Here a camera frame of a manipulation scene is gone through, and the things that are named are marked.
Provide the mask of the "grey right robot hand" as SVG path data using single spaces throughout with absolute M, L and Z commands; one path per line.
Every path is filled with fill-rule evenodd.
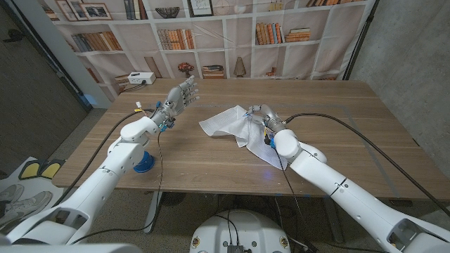
M 286 129 L 281 118 L 265 104 L 250 106 L 249 110 L 243 116 L 249 118 L 251 122 L 268 128 L 274 133 Z

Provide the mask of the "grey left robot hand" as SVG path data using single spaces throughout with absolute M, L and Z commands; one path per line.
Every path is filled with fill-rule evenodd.
M 164 103 L 157 107 L 151 117 L 160 131 L 164 131 L 166 128 L 172 128 L 175 117 L 180 115 L 187 106 L 200 98 L 196 95 L 198 92 L 196 85 L 195 77 L 191 75 L 184 82 L 169 91 Z

